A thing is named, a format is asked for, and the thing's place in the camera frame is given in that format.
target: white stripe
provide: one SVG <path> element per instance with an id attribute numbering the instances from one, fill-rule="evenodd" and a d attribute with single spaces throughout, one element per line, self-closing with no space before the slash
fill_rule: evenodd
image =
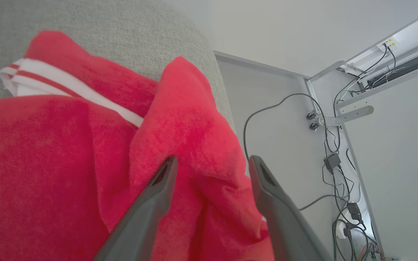
<path id="1" fill-rule="evenodd" d="M 17 87 L 17 95 L 14 95 L 14 96 L 21 96 L 22 93 L 19 91 L 19 87 L 21 86 L 28 86 L 31 88 L 36 88 L 48 94 L 70 96 L 69 94 L 66 94 L 65 92 L 61 91 L 60 89 L 56 87 L 50 86 L 49 84 L 46 84 L 41 81 L 37 81 L 30 77 L 16 75 L 12 78 L 12 81 L 14 85 Z M 39 94 L 39 92 L 33 91 L 33 95 L 36 95 L 36 94 Z"/>
<path id="2" fill-rule="evenodd" d="M 18 65 L 18 66 L 20 66 L 20 65 L 24 62 L 24 60 L 25 60 L 25 59 L 23 59 L 23 58 L 22 58 L 22 59 L 18 59 L 17 61 L 13 62 L 12 64 L 13 64 L 13 65 Z"/>
<path id="3" fill-rule="evenodd" d="M 24 84 L 17 84 L 17 97 L 32 96 L 32 95 L 49 95 L 47 91 L 43 91 L 39 88 L 26 86 Z"/>
<path id="4" fill-rule="evenodd" d="M 125 120 L 134 124 L 137 127 L 140 127 L 141 123 L 143 122 L 143 118 L 138 114 L 126 108 L 123 108 L 119 104 L 113 103 L 112 101 L 102 96 L 92 88 L 88 87 L 88 85 L 86 85 L 79 79 L 75 78 L 73 75 L 66 73 L 63 70 L 60 70 L 57 67 L 51 66 L 42 61 L 26 58 L 20 65 L 19 70 L 35 73 L 39 76 L 45 77 L 47 79 L 50 79 L 51 81 L 59 83 L 65 86 L 66 88 L 74 91 L 75 93 L 79 94 L 81 97 L 91 102 L 94 102 L 95 104 L 116 111 Z"/>
<path id="5" fill-rule="evenodd" d="M 17 73 L 17 69 L 5 67 L 0 70 L 0 78 L 4 84 L 4 87 L 12 94 L 16 96 L 17 87 L 13 85 L 12 80 L 9 76 L 14 76 Z"/>

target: white wall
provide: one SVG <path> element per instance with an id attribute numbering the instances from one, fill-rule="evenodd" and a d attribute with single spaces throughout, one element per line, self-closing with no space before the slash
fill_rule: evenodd
<path id="1" fill-rule="evenodd" d="M 343 105 L 375 109 L 345 128 L 385 254 L 418 261 L 418 70 Z"/>
<path id="2" fill-rule="evenodd" d="M 167 0 L 221 53 L 313 76 L 418 18 L 413 0 Z"/>
<path id="3" fill-rule="evenodd" d="M 226 58 L 218 57 L 218 63 L 241 145 L 244 124 L 250 114 L 277 104 L 288 94 L 307 93 L 301 78 L 274 74 Z M 348 76 L 334 71 L 326 76 L 324 81 L 318 82 L 318 89 L 324 91 L 324 94 L 319 91 L 319 103 L 323 104 L 323 109 L 329 116 L 332 114 L 331 96 L 335 90 L 329 93 L 327 90 L 344 86 L 347 81 Z M 311 122 L 307 121 L 306 115 L 311 110 L 312 104 L 307 97 L 292 96 L 282 105 L 251 118 L 246 131 L 249 155 L 262 157 L 287 195 L 299 208 L 321 195 L 332 194 L 332 187 L 325 185 L 321 176 L 325 157 L 324 129 L 317 132 L 309 129 Z M 344 153 L 344 138 L 342 142 L 340 152 Z M 330 136 L 331 147 L 332 143 L 333 137 Z M 345 156 L 341 157 L 342 161 L 346 160 Z M 348 164 L 343 162 L 342 166 L 345 174 L 355 181 L 356 178 L 348 172 Z M 330 174 L 327 173 L 326 171 L 326 179 L 331 182 Z M 351 197 L 357 200 L 357 188 L 353 190 Z M 328 197 L 302 213 L 332 255 L 332 216 L 334 220 L 337 215 L 335 202 Z"/>

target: cable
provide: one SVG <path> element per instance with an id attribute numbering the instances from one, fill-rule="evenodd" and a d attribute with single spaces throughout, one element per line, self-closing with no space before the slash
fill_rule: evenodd
<path id="1" fill-rule="evenodd" d="M 349 239 L 349 243 L 351 244 L 351 253 L 352 253 L 351 261 L 353 261 L 353 256 L 354 256 L 355 260 L 357 261 L 356 250 L 354 248 L 353 237 L 351 236 L 351 233 L 349 233 L 348 239 Z"/>
<path id="2" fill-rule="evenodd" d="M 351 166 L 353 167 L 353 169 L 354 169 L 354 170 L 356 170 L 356 168 L 354 167 L 353 163 L 351 162 L 351 160 L 350 160 L 350 158 L 349 158 L 348 151 L 349 151 L 349 148 L 347 148 L 347 149 L 346 149 L 346 158 L 348 159 L 348 162 L 351 164 Z M 360 185 L 360 182 L 359 182 L 359 186 L 358 186 L 358 188 L 359 188 L 359 199 L 358 199 L 357 203 L 359 204 L 359 203 L 360 203 L 360 201 L 362 200 L 362 192 L 360 191 L 360 190 L 361 190 L 361 185 Z"/>
<path id="3" fill-rule="evenodd" d="M 367 70 L 363 71 L 360 75 L 358 75 L 356 78 L 354 78 L 352 81 L 350 81 L 341 91 L 339 91 L 336 96 L 335 99 L 333 99 L 333 113 L 336 117 L 336 109 L 335 109 L 335 104 L 336 104 L 336 99 L 338 98 L 338 95 L 341 94 L 341 92 L 346 89 L 347 86 L 349 86 L 355 79 L 358 79 L 359 76 L 361 76 L 362 74 L 366 73 L 368 70 L 370 70 L 373 66 L 376 66 L 378 63 L 380 63 L 380 61 L 382 61 L 382 59 L 385 57 L 385 55 L 383 55 L 380 60 L 378 60 L 375 64 L 373 64 L 372 66 L 370 66 L 369 68 L 367 68 Z M 338 131 L 338 133 L 340 132 L 340 128 L 338 126 L 336 126 L 336 129 Z M 341 139 L 340 136 L 338 135 L 338 149 L 340 148 L 341 145 Z"/>
<path id="4" fill-rule="evenodd" d="M 323 195 L 323 196 L 321 196 L 320 198 L 318 198 L 318 199 L 316 199 L 316 200 L 312 201 L 312 203 L 310 203 L 309 205 L 307 205 L 307 206 L 305 206 L 305 207 L 300 208 L 300 209 L 299 209 L 299 211 L 305 210 L 305 209 L 307 209 L 308 207 L 310 207 L 310 206 L 314 205 L 315 203 L 317 203 L 317 202 L 318 202 L 319 200 L 321 200 L 322 198 L 326 198 L 326 197 L 329 197 L 329 196 L 335 196 L 335 195 Z M 346 200 L 345 200 L 344 198 L 342 198 L 342 197 L 338 197 L 338 198 L 346 202 Z"/>
<path id="5" fill-rule="evenodd" d="M 348 179 L 347 177 L 345 177 L 345 174 L 343 173 L 343 170 L 341 169 L 341 166 L 340 165 L 338 165 L 338 168 L 339 168 L 338 172 L 341 173 L 341 175 L 343 176 L 343 180 L 345 180 L 346 188 L 348 190 L 348 201 L 350 201 L 350 199 L 351 199 L 351 191 L 354 188 L 354 182 L 352 180 Z M 348 182 L 346 180 L 349 180 L 349 181 L 351 181 L 353 183 L 353 186 L 352 186 L 351 189 L 349 189 L 349 185 L 348 185 Z"/>
<path id="6" fill-rule="evenodd" d="M 379 253 L 380 255 L 382 255 L 382 254 L 380 253 L 380 248 L 378 248 L 378 246 L 376 246 L 374 243 L 370 243 L 370 244 L 371 244 L 371 245 L 373 245 L 373 247 L 377 249 L 377 251 L 378 251 L 378 253 Z"/>
<path id="7" fill-rule="evenodd" d="M 385 57 L 386 52 L 388 51 L 387 48 L 385 48 L 385 53 L 383 54 L 383 57 Z M 353 87 L 355 84 L 357 84 L 362 78 L 364 78 L 367 74 L 373 73 L 375 71 L 375 69 L 377 69 L 377 65 L 378 63 L 380 63 L 380 61 L 382 61 L 382 59 L 378 60 L 378 62 L 376 64 L 374 64 L 373 66 L 375 66 L 375 68 L 373 68 L 373 70 L 371 70 L 369 73 L 366 73 L 364 75 L 362 75 L 357 81 L 355 81 L 355 83 L 353 83 L 353 85 L 351 85 L 350 87 L 348 87 L 345 91 L 345 94 L 343 94 L 343 96 L 341 96 L 340 100 L 343 99 L 344 96 L 346 96 L 346 94 L 348 93 L 349 89 L 351 87 Z"/>
<path id="8" fill-rule="evenodd" d="M 289 96 L 286 96 L 285 98 L 283 98 L 282 99 L 282 101 L 281 102 L 279 102 L 278 104 L 276 104 L 276 105 L 274 105 L 274 106 L 270 106 L 270 107 L 266 107 L 266 108 L 264 108 L 264 109 L 260 109 L 260 110 L 258 110 L 258 111 L 256 111 L 255 113 L 253 113 L 253 114 L 251 114 L 248 118 L 247 118 L 247 120 L 246 120 L 246 122 L 245 122 L 245 124 L 244 124 L 244 130 L 243 130 L 243 145 L 244 145 L 244 153 L 245 153 L 245 155 L 246 155 L 246 159 L 247 160 L 249 160 L 249 156 L 248 156 L 248 154 L 247 154 L 247 148 L 246 148 L 246 127 L 247 127 L 247 123 L 249 122 L 249 120 L 254 116 L 254 115 L 256 115 L 256 114 L 258 114 L 259 112 L 261 112 L 261 111 L 265 111 L 266 109 L 272 109 L 272 108 L 274 108 L 274 107 L 277 107 L 277 106 L 279 106 L 280 104 L 282 104 L 286 99 L 288 99 L 289 97 L 291 97 L 291 96 L 295 96 L 295 95 L 303 95 L 303 96 L 307 96 L 307 97 L 309 97 L 312 101 L 314 101 L 315 102 L 315 104 L 318 106 L 318 108 L 320 109 L 320 114 L 322 114 L 322 118 L 324 119 L 324 126 L 325 126 L 325 129 L 327 129 L 327 124 L 325 123 L 325 116 L 324 116 L 324 113 L 323 113 L 323 110 L 322 110 L 322 108 L 320 107 L 320 105 L 319 105 L 319 103 L 314 99 L 314 98 L 312 98 L 312 96 L 310 96 L 310 95 L 308 95 L 308 94 L 301 94 L 301 93 L 298 93 L 298 94 L 290 94 Z M 327 146 L 328 146 L 328 149 L 330 150 L 330 145 L 328 145 L 328 136 L 327 136 L 327 132 L 325 132 L 325 140 L 327 141 Z"/>
<path id="9" fill-rule="evenodd" d="M 373 238 L 371 238 L 370 236 L 367 235 L 367 233 L 364 232 L 364 230 L 362 229 L 362 233 L 368 238 L 370 239 L 370 241 L 372 241 L 374 244 L 378 244 Z"/>
<path id="10" fill-rule="evenodd" d="M 335 181 L 335 175 L 332 175 L 332 177 L 333 177 L 333 184 L 336 184 L 336 181 Z M 341 214 L 341 216 L 343 216 L 343 218 L 348 222 L 348 223 L 352 223 L 352 222 L 350 222 L 346 217 L 345 217 L 345 215 L 343 214 L 343 211 L 342 210 L 340 210 L 340 206 L 338 205 L 338 200 L 336 199 L 337 197 L 335 197 L 335 203 L 336 203 L 336 207 L 338 208 L 338 211 L 340 211 L 340 214 Z"/>
<path id="11" fill-rule="evenodd" d="M 370 227 L 372 228 L 372 235 L 373 235 L 373 238 L 375 238 L 375 239 L 377 239 L 377 237 L 375 236 L 375 230 L 373 229 L 373 224 L 372 224 L 372 220 L 370 220 Z"/>
<path id="12" fill-rule="evenodd" d="M 353 164 L 353 163 L 351 162 L 351 160 L 349 159 L 348 151 L 349 151 L 349 148 L 347 148 L 347 149 L 346 149 L 346 157 L 348 158 L 348 162 L 351 164 L 351 166 L 353 167 L 353 169 L 355 169 L 355 170 L 356 170 L 356 168 L 354 167 L 354 164 Z"/>
<path id="13" fill-rule="evenodd" d="M 336 152 L 338 153 L 338 154 L 340 154 L 340 152 L 338 151 L 338 146 L 336 145 L 336 136 L 335 136 L 335 134 L 333 134 L 333 132 L 331 132 L 329 129 L 326 129 L 326 131 L 327 132 L 330 132 L 330 134 L 332 134 L 333 135 L 333 144 L 335 145 L 335 147 L 336 147 Z"/>
<path id="14" fill-rule="evenodd" d="M 338 223 L 340 215 L 338 215 L 338 217 L 336 218 L 335 222 L 333 222 L 332 224 L 332 237 L 333 237 L 333 259 L 336 261 L 336 250 L 338 249 L 338 252 L 340 253 L 341 257 L 343 258 L 343 260 L 346 260 L 345 257 L 343 256 L 343 253 L 340 250 L 340 247 L 338 246 L 337 242 L 336 242 L 336 225 Z"/>
<path id="15" fill-rule="evenodd" d="M 344 194 L 345 194 L 345 185 L 343 184 L 343 183 L 340 183 L 340 184 L 338 184 L 338 185 L 332 185 L 332 184 L 330 184 L 330 183 L 327 183 L 327 182 L 325 182 L 325 177 L 324 177 L 324 167 L 325 167 L 325 164 L 322 166 L 322 180 L 323 180 L 323 182 L 325 183 L 325 184 L 327 184 L 327 185 L 330 185 L 330 186 L 332 186 L 332 187 L 334 187 L 335 188 L 335 191 L 336 192 L 338 192 L 338 195 L 340 195 L 340 192 L 338 191 L 338 186 L 339 185 L 343 185 L 343 195 L 341 196 L 341 197 L 344 197 Z"/>
<path id="16" fill-rule="evenodd" d="M 369 240 L 367 239 L 368 237 L 367 237 L 367 235 L 366 235 L 366 237 L 365 237 L 365 241 L 366 241 L 366 244 L 365 244 L 365 247 L 364 248 L 362 248 L 362 251 L 361 251 L 361 253 L 360 253 L 360 258 L 359 258 L 359 261 L 362 261 L 362 257 L 363 256 L 367 256 L 368 255 L 368 251 L 369 251 L 369 248 L 368 248 L 368 246 L 369 246 Z"/>
<path id="17" fill-rule="evenodd" d="M 393 52 L 391 51 L 391 49 L 390 49 L 390 47 L 389 47 L 389 46 L 387 46 L 386 48 L 390 51 L 391 55 L 393 55 L 393 60 L 394 60 L 393 69 L 391 69 L 391 71 L 389 71 L 389 72 L 385 73 L 382 77 L 378 78 L 378 80 L 374 81 L 374 82 L 373 82 L 370 86 L 367 86 L 367 87 L 366 87 L 366 88 L 364 88 L 363 90 L 361 90 L 361 91 L 348 91 L 348 92 L 357 92 L 357 93 L 361 93 L 362 91 L 372 89 L 372 88 L 373 88 L 373 86 L 374 86 L 376 83 L 378 83 L 379 81 L 381 81 L 381 79 L 383 79 L 383 78 L 385 78 L 385 79 L 386 79 L 386 82 L 388 82 L 388 77 L 390 77 L 390 76 L 391 76 L 391 75 L 395 72 L 395 68 L 396 68 L 396 57 L 394 56 L 394 54 L 393 54 Z"/>

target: gray cord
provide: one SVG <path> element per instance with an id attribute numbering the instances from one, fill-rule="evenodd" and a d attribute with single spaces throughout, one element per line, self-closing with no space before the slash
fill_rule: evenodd
<path id="1" fill-rule="evenodd" d="M 243 145 L 244 145 L 244 154 L 246 155 L 246 159 L 247 160 L 249 160 L 249 155 L 248 155 L 248 153 L 247 153 L 247 147 L 246 147 L 246 127 L 247 127 L 247 123 L 249 122 L 249 120 L 254 116 L 254 115 L 256 115 L 256 114 L 258 114 L 259 112 L 261 112 L 261 111 L 265 111 L 266 109 L 272 109 L 272 108 L 274 108 L 274 107 L 277 107 L 277 106 L 279 106 L 280 104 L 282 104 L 286 99 L 288 99 L 288 98 L 290 98 L 291 96 L 295 96 L 295 95 L 302 95 L 302 96 L 307 96 L 307 97 L 309 97 L 309 99 L 311 99 L 316 105 L 317 105 L 317 107 L 320 109 L 320 114 L 322 114 L 322 118 L 324 119 L 324 127 L 325 127 L 325 129 L 327 129 L 327 124 L 326 124 L 326 122 L 325 122 L 325 115 L 324 115 L 324 112 L 323 112 L 323 110 L 322 110 L 322 108 L 320 107 L 320 105 L 319 105 L 319 103 L 314 99 L 314 98 L 312 98 L 312 96 L 310 96 L 310 95 L 308 95 L 308 94 L 301 94 L 301 93 L 298 93 L 298 94 L 290 94 L 289 96 L 286 96 L 285 98 L 283 98 L 282 99 L 282 101 L 281 102 L 279 102 L 279 103 L 277 103 L 277 104 L 275 104 L 275 105 L 273 105 L 273 106 L 269 106 L 269 107 L 266 107 L 266 108 L 264 108 L 264 109 L 260 109 L 260 110 L 258 110 L 258 111 L 256 111 L 255 113 L 253 113 L 253 114 L 251 114 L 251 115 L 249 115 L 249 117 L 247 118 L 247 120 L 246 120 L 246 122 L 244 123 L 244 129 L 243 129 Z M 325 140 L 327 141 L 327 147 L 328 147 L 328 149 L 330 150 L 330 145 L 328 145 L 328 134 L 327 134 L 327 131 L 325 131 Z"/>
<path id="2" fill-rule="evenodd" d="M 343 201 L 346 201 L 344 198 L 342 198 L 342 197 L 338 197 L 338 196 L 336 196 L 336 195 L 323 195 L 323 196 L 321 196 L 320 198 L 318 198 L 318 199 L 314 200 L 314 201 L 313 201 L 312 203 L 310 203 L 309 205 L 307 205 L 307 206 L 305 206 L 305 207 L 303 207 L 303 208 L 300 208 L 300 209 L 299 209 L 299 211 L 302 211 L 302 210 L 307 209 L 308 207 L 310 207 L 310 206 L 314 205 L 315 203 L 317 203 L 317 202 L 318 202 L 319 200 L 321 200 L 322 198 L 326 198 L 326 197 L 328 197 L 328 196 L 333 196 L 333 197 L 339 198 L 339 199 L 341 199 L 341 200 L 343 200 Z"/>

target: black cable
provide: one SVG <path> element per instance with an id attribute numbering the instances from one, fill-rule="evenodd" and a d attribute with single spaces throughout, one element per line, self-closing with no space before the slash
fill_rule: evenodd
<path id="1" fill-rule="evenodd" d="M 286 96 L 285 98 L 283 98 L 282 99 L 282 101 L 280 102 L 280 103 L 278 103 L 278 104 L 276 104 L 276 105 L 274 105 L 274 106 L 270 106 L 270 107 L 266 107 L 266 108 L 264 108 L 264 109 L 260 109 L 260 110 L 258 110 L 258 111 L 256 111 L 255 113 L 253 113 L 253 114 L 251 114 L 248 118 L 247 118 L 247 120 L 246 120 L 246 122 L 245 122 L 245 124 L 244 124 L 244 130 L 243 130 L 243 145 L 244 145 L 244 153 L 245 153 L 245 155 L 246 155 L 246 159 L 248 159 L 249 160 L 249 156 L 247 155 L 247 148 L 246 148 L 246 126 L 247 126 L 247 123 L 249 122 L 249 119 L 251 119 L 251 117 L 253 117 L 254 115 L 256 115 L 256 114 L 258 114 L 259 112 L 261 112 L 261 111 L 265 111 L 266 109 L 272 109 L 272 108 L 274 108 L 274 107 L 277 107 L 277 106 L 279 106 L 280 104 L 282 104 L 286 99 L 288 99 L 289 97 L 291 97 L 291 96 L 295 96 L 295 95 L 303 95 L 303 96 L 307 96 L 307 97 L 309 97 L 312 101 L 314 101 L 315 102 L 315 104 L 317 104 L 317 106 L 318 106 L 318 108 L 320 109 L 320 114 L 322 114 L 322 118 L 324 119 L 324 126 L 325 126 L 325 129 L 327 129 L 327 124 L 325 123 L 325 116 L 324 116 L 324 113 L 323 113 L 323 111 L 322 111 L 322 108 L 320 107 L 320 105 L 319 105 L 319 103 L 314 99 L 314 98 L 312 98 L 312 96 L 310 96 L 310 95 L 308 95 L 308 94 L 290 94 L 289 96 Z M 327 146 L 328 146 L 328 149 L 330 150 L 330 145 L 328 145 L 328 136 L 327 136 L 327 132 L 325 131 L 325 140 L 327 141 Z"/>
<path id="2" fill-rule="evenodd" d="M 351 253 L 354 255 L 355 260 L 358 261 L 357 256 L 356 256 L 356 250 L 353 244 L 353 237 L 351 236 L 351 232 L 349 233 L 348 239 L 349 239 L 349 243 L 351 244 Z"/>
<path id="3" fill-rule="evenodd" d="M 351 189 L 349 190 L 349 195 L 351 194 L 351 192 L 353 192 L 353 188 L 354 188 L 354 185 L 355 185 L 355 182 L 353 182 L 352 180 L 350 180 L 349 178 L 347 178 L 346 176 L 345 176 L 345 174 L 343 173 L 343 169 L 341 168 L 341 166 L 340 165 L 338 165 L 338 167 L 339 167 L 339 172 L 341 173 L 341 175 L 343 176 L 343 178 L 345 179 L 345 182 L 346 182 L 346 180 L 349 180 L 350 182 L 352 182 L 353 183 L 353 185 L 351 186 Z"/>
<path id="4" fill-rule="evenodd" d="M 348 158 L 348 161 L 349 161 L 349 163 L 351 164 L 351 166 L 353 167 L 353 169 L 355 169 L 355 170 L 356 170 L 356 168 L 354 167 L 354 164 L 353 164 L 353 163 L 351 162 L 351 160 L 349 159 L 348 151 L 349 151 L 349 148 L 347 148 L 347 149 L 346 149 L 346 157 Z"/>
<path id="5" fill-rule="evenodd" d="M 310 206 L 312 206 L 312 205 L 314 205 L 315 203 L 317 203 L 319 200 L 321 200 L 322 198 L 326 198 L 326 197 L 329 197 L 329 196 L 335 196 L 335 195 L 323 195 L 323 196 L 321 196 L 320 198 L 318 198 L 318 199 L 316 199 L 316 200 L 314 200 L 314 201 L 312 201 L 312 203 L 310 203 L 309 205 L 307 205 L 307 206 L 305 206 L 305 207 L 302 207 L 302 208 L 299 208 L 299 211 L 302 211 L 302 210 L 305 210 L 305 209 L 307 209 L 308 207 L 310 207 Z M 342 197 L 338 197 L 339 199 L 341 199 L 341 200 L 343 200 L 343 201 L 345 201 L 345 202 L 347 202 L 344 198 L 342 198 Z"/>
<path id="6" fill-rule="evenodd" d="M 348 190 L 348 201 L 350 201 L 350 199 L 351 199 L 351 191 L 349 189 L 348 182 L 346 181 L 347 178 L 345 177 L 345 174 L 343 173 L 343 170 L 341 169 L 341 166 L 338 165 L 338 167 L 339 167 L 338 172 L 341 173 L 341 175 L 343 176 L 343 180 L 345 180 L 346 189 Z"/>
<path id="7" fill-rule="evenodd" d="M 364 232 L 364 230 L 363 229 L 361 229 L 362 230 L 362 233 L 367 237 L 367 239 L 370 239 L 370 241 L 372 241 L 375 245 L 378 245 L 378 243 L 373 239 L 373 238 L 371 238 L 370 236 L 368 236 L 365 232 Z"/>
<path id="8" fill-rule="evenodd" d="M 339 94 L 341 94 L 341 92 L 344 90 L 344 89 L 346 89 L 354 80 L 358 80 L 359 79 L 359 77 L 362 75 L 362 74 L 364 74 L 364 73 L 366 73 L 368 70 L 370 70 L 373 66 L 376 66 L 378 63 L 380 63 L 380 61 L 385 57 L 385 55 L 386 55 L 386 48 L 385 48 L 385 53 L 383 54 L 383 56 L 380 58 L 380 60 L 378 60 L 378 62 L 376 62 L 376 63 L 374 63 L 372 66 L 370 66 L 369 68 L 367 68 L 367 70 L 365 70 L 365 71 L 363 71 L 360 75 L 358 75 L 358 76 L 356 76 L 352 81 L 350 81 L 341 91 L 339 91 L 337 94 L 336 94 L 336 96 L 335 96 L 335 99 L 333 99 L 333 113 L 334 113 L 334 115 L 335 115 L 335 117 L 336 117 L 336 109 L 335 109 L 335 104 L 336 104 L 336 99 L 338 98 L 338 95 Z M 338 126 L 336 126 L 336 130 L 337 130 L 337 132 L 338 132 L 338 149 L 340 148 L 340 145 L 341 145 L 341 139 L 340 139 L 340 129 L 339 129 L 339 127 Z"/>
<path id="9" fill-rule="evenodd" d="M 327 146 L 325 145 L 325 140 L 324 140 L 324 148 L 325 148 L 325 157 L 328 157 Z"/>
<path id="10" fill-rule="evenodd" d="M 335 175 L 332 175 L 332 178 L 333 178 L 333 184 L 336 184 L 336 181 L 335 181 Z M 338 208 L 338 211 L 340 212 L 340 214 L 341 214 L 341 216 L 343 216 L 343 218 L 348 222 L 348 223 L 352 223 L 351 221 L 349 221 L 346 217 L 345 217 L 345 215 L 343 214 L 343 211 L 342 210 L 340 210 L 340 206 L 338 205 L 338 200 L 336 199 L 336 197 L 335 197 L 335 203 L 336 203 L 336 207 Z"/>
<path id="11" fill-rule="evenodd" d="M 333 132 L 331 132 L 329 129 L 326 129 L 326 131 L 327 132 L 330 132 L 330 134 L 332 134 L 333 135 L 333 144 L 335 145 L 335 147 L 336 147 L 336 152 L 339 154 L 340 152 L 338 151 L 338 146 L 336 145 L 336 136 L 335 136 L 335 134 L 333 134 Z"/>
<path id="12" fill-rule="evenodd" d="M 373 86 L 376 84 L 376 83 L 378 83 L 378 82 L 380 82 L 381 80 L 387 80 L 388 81 L 388 77 L 390 77 L 390 75 L 392 75 L 393 73 L 394 73 L 394 70 L 395 70 L 395 68 L 396 68 L 396 57 L 394 56 L 394 54 L 393 54 L 393 52 L 391 51 L 391 49 L 390 49 L 390 47 L 389 46 L 387 46 L 386 47 L 389 51 L 390 51 L 390 53 L 391 53 L 391 55 L 393 55 L 393 60 L 394 60 L 394 66 L 393 66 L 393 69 L 391 69 L 391 71 L 385 76 L 385 77 L 382 77 L 381 79 L 378 79 L 376 82 L 374 82 L 374 83 L 372 83 L 371 85 L 368 85 L 367 87 L 365 87 L 363 90 L 360 90 L 360 91 L 348 91 L 348 92 L 350 92 L 350 93 L 353 93 L 353 92 L 356 92 L 356 93 L 361 93 L 362 91 L 366 91 L 366 90 L 369 90 L 369 89 L 372 89 L 373 88 Z"/>
<path id="13" fill-rule="evenodd" d="M 375 239 L 377 239 L 377 237 L 375 236 L 375 230 L 373 230 L 373 224 L 372 224 L 372 221 L 370 221 L 370 227 L 372 228 L 372 234 L 373 234 L 373 238 L 375 238 Z"/>
<path id="14" fill-rule="evenodd" d="M 332 185 L 332 184 L 330 184 L 330 183 L 327 183 L 327 182 L 325 182 L 325 177 L 324 177 L 324 167 L 325 167 L 325 164 L 322 166 L 322 180 L 323 180 L 323 182 L 325 183 L 325 184 L 327 184 L 327 185 L 330 185 L 330 186 L 332 186 L 332 187 L 334 187 L 335 188 L 335 190 L 336 190 L 336 192 L 338 192 L 338 195 L 340 195 L 340 192 L 338 191 L 338 186 L 339 185 L 343 185 L 343 183 L 340 183 L 340 184 L 338 184 L 338 185 Z M 341 197 L 344 197 L 344 194 L 345 194 L 345 185 L 343 185 L 343 195 L 341 196 Z"/>
<path id="15" fill-rule="evenodd" d="M 338 224 L 339 215 L 336 218 L 335 222 L 332 224 L 332 237 L 333 237 L 333 259 L 336 261 L 336 250 L 338 249 L 338 252 L 340 253 L 341 257 L 345 261 L 345 256 L 343 256 L 343 253 L 341 252 L 340 247 L 338 246 L 338 243 L 336 241 L 336 225 Z"/>
<path id="16" fill-rule="evenodd" d="M 364 230 L 362 230 L 362 228 L 360 228 L 360 227 L 356 227 L 356 228 L 358 228 L 358 229 L 360 229 L 361 231 L 362 231 L 362 233 L 365 235 L 365 241 L 366 241 L 366 246 L 365 246 L 365 252 L 364 252 L 364 254 L 363 254 L 363 256 L 362 256 L 362 260 L 359 260 L 359 261 L 363 261 L 363 260 L 365 260 L 364 259 L 364 257 L 365 256 L 368 256 L 368 251 L 370 250 L 370 248 L 369 248 L 369 237 L 367 236 L 367 234 L 364 232 Z"/>
<path id="17" fill-rule="evenodd" d="M 390 75 L 392 75 L 392 74 L 393 74 L 393 72 L 394 72 L 394 70 L 395 70 L 395 68 L 396 68 L 396 57 L 394 56 L 394 54 L 393 54 L 393 52 L 391 51 L 390 47 L 388 46 L 387 48 L 388 48 L 388 50 L 390 51 L 391 55 L 393 55 L 393 60 L 394 60 L 394 66 L 393 66 L 393 69 L 391 69 L 390 73 L 388 73 L 388 74 L 385 76 L 385 79 L 386 79 L 386 81 L 388 82 L 388 77 L 390 77 Z M 382 79 L 380 79 L 380 80 L 378 80 L 378 81 L 374 82 L 374 83 L 372 84 L 372 86 L 370 86 L 370 88 L 373 88 L 373 86 L 374 86 L 376 83 L 378 83 L 379 81 L 381 81 L 381 80 L 382 80 Z"/>

